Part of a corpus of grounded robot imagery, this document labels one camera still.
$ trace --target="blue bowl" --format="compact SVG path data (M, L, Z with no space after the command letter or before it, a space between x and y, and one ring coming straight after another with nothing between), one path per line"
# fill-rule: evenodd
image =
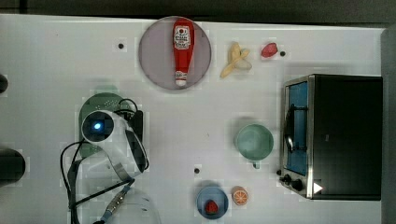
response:
M205 205L210 201L214 201L219 211L215 215L208 215L205 211ZM198 212L207 219L218 219L227 212L228 209L228 198L227 195L220 188L217 187L206 187L202 189L197 196L197 208Z

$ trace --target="mint green mug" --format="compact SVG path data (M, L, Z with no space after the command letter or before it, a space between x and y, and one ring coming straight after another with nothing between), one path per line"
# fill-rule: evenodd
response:
M260 169L260 161L266 158L274 147L271 132L260 124L250 124L243 128L234 139L239 152L253 162L253 167Z

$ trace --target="red ketchup bottle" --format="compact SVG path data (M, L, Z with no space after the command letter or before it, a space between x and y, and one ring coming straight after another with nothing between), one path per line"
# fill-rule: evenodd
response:
M190 61L194 50L194 26L192 21L179 19L174 24L174 56L176 84L180 87L187 83Z

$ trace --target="red strawberry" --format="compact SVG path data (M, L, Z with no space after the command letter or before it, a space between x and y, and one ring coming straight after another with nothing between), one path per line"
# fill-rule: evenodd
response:
M205 211L208 215L213 216L218 213L219 208L215 202L210 200L209 202L207 202L207 204L205 206Z
M269 58L274 56L277 53L277 46L276 43L271 43L265 46L262 49L262 57Z

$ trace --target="orange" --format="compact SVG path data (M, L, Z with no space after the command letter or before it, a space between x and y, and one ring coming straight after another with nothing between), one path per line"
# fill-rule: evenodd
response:
M236 205L244 205L248 202L248 193L241 187L233 192L233 201Z

